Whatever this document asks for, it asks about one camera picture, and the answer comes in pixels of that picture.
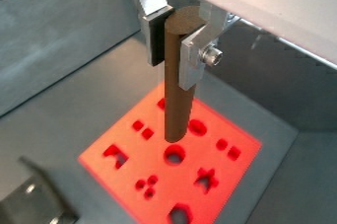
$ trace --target hole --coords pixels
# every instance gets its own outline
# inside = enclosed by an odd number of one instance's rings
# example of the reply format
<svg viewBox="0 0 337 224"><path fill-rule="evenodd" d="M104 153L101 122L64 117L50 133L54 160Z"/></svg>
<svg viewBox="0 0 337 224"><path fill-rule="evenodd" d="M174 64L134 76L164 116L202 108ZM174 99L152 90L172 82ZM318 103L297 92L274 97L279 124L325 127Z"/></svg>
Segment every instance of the hole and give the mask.
<svg viewBox="0 0 337 224"><path fill-rule="evenodd" d="M189 131L197 135L197 136L203 136L205 133L206 133L206 127L203 125L203 123L197 120L197 119L193 119L189 124L188 124L188 129Z"/></svg>
<svg viewBox="0 0 337 224"><path fill-rule="evenodd" d="M153 188L148 188L146 191L145 191L145 193L144 193L144 198L145 199L152 199L154 197L154 193L156 193L154 189Z"/></svg>
<svg viewBox="0 0 337 224"><path fill-rule="evenodd" d="M209 171L202 168L197 172L197 179L194 181L194 185L202 188L203 194L207 194L213 187L217 187L218 181L214 176L214 169Z"/></svg>
<svg viewBox="0 0 337 224"><path fill-rule="evenodd" d="M153 137L153 134L154 134L154 132L149 128L146 128L142 131L142 137L145 138L145 140L149 140Z"/></svg>
<svg viewBox="0 0 337 224"><path fill-rule="evenodd" d="M184 161L184 149L178 145L172 145L164 153L165 161L169 165L176 166Z"/></svg>
<svg viewBox="0 0 337 224"><path fill-rule="evenodd" d="M138 180L136 182L136 189L141 190L145 187L145 181L144 180Z"/></svg>
<svg viewBox="0 0 337 224"><path fill-rule="evenodd" d="M129 157L124 154L124 152L118 149L118 147L112 144L109 148L102 153L104 157L113 157L116 160L114 168L118 170L126 163Z"/></svg>
<svg viewBox="0 0 337 224"><path fill-rule="evenodd" d="M184 204L177 204L168 214L169 224L190 224L192 213L189 207Z"/></svg>
<svg viewBox="0 0 337 224"><path fill-rule="evenodd" d="M161 100L157 102L157 106L160 107L161 110L165 109L165 99L161 99Z"/></svg>
<svg viewBox="0 0 337 224"><path fill-rule="evenodd" d="M227 146L227 142L223 139L219 139L215 143L215 147L219 151L225 150Z"/></svg>
<svg viewBox="0 0 337 224"><path fill-rule="evenodd" d="M152 176L148 178L148 184L149 184L150 186L153 186L153 185L157 183L157 181L158 181L158 177L154 176L154 175L152 175Z"/></svg>
<svg viewBox="0 0 337 224"><path fill-rule="evenodd" d="M238 159L239 155L241 155L241 150L237 147L231 147L227 152L229 159L235 161Z"/></svg>
<svg viewBox="0 0 337 224"><path fill-rule="evenodd" d="M133 124L132 124L132 127L136 131L140 131L144 127L144 123L141 121L136 121Z"/></svg>

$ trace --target gray wall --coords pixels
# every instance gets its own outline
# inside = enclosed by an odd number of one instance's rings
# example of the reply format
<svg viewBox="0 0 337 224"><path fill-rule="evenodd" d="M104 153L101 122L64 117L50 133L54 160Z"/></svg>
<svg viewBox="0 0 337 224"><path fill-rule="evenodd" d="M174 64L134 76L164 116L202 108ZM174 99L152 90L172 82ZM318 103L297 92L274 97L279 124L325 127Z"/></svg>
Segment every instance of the gray wall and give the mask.
<svg viewBox="0 0 337 224"><path fill-rule="evenodd" d="M138 29L132 0L0 0L0 114Z"/></svg>
<svg viewBox="0 0 337 224"><path fill-rule="evenodd" d="M337 71L237 25L221 38L225 57L207 69L299 130L337 129Z"/></svg>

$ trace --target round hole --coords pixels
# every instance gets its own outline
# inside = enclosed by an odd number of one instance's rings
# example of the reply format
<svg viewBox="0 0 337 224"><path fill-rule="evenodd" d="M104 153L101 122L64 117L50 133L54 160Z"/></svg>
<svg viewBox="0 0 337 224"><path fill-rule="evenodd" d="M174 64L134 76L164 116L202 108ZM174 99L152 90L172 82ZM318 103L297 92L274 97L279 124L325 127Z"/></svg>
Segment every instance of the round hole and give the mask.
<svg viewBox="0 0 337 224"><path fill-rule="evenodd" d="M189 124L188 124L188 129L189 131L197 135L197 136L203 136L205 133L206 133L206 127L203 125L203 123L197 120L197 119L193 119Z"/></svg>
<svg viewBox="0 0 337 224"><path fill-rule="evenodd" d="M153 186L153 185L157 183L157 181L158 181L157 176L150 176L150 177L148 178L148 184L149 184L150 186Z"/></svg>
<svg viewBox="0 0 337 224"><path fill-rule="evenodd" d="M172 166L181 164L184 157L184 149L178 145L172 145L164 153L165 161Z"/></svg>
<svg viewBox="0 0 337 224"><path fill-rule="evenodd" d="M154 196L154 193L156 193L154 189L153 188L148 188L146 191L145 191L145 193L144 193L145 199L152 199L153 196Z"/></svg>
<svg viewBox="0 0 337 224"><path fill-rule="evenodd" d="M145 181L140 180L140 181L136 182L136 189L137 190L142 189L144 186L145 186Z"/></svg>
<svg viewBox="0 0 337 224"><path fill-rule="evenodd" d="M218 150L225 150L227 146L227 142L223 139L219 139L215 143L215 147Z"/></svg>

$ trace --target red shape sorter board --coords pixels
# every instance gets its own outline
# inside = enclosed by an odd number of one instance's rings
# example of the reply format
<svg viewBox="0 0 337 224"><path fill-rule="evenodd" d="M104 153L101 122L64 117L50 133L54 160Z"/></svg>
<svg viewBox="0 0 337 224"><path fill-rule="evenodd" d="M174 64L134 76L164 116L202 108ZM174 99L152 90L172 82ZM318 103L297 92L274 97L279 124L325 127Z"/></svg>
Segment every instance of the red shape sorter board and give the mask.
<svg viewBox="0 0 337 224"><path fill-rule="evenodd" d="M138 223L172 224L178 214L213 223L261 142L194 99L186 134L166 143L164 108L160 84L78 162Z"/></svg>

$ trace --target gray floor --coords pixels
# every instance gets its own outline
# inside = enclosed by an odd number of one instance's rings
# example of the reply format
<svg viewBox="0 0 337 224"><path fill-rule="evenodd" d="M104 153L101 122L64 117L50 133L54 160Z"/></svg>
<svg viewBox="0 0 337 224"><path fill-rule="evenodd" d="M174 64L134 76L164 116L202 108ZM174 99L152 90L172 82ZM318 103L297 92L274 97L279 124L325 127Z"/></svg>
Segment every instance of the gray floor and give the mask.
<svg viewBox="0 0 337 224"><path fill-rule="evenodd" d="M38 163L84 223L133 223L76 158L92 141L162 81L146 64L140 35L92 61L0 119L0 198L25 180L21 155ZM245 223L297 130L215 77L205 74L195 95L262 142L263 147L217 223Z"/></svg>
<svg viewBox="0 0 337 224"><path fill-rule="evenodd" d="M247 224L337 223L337 133L302 132Z"/></svg>

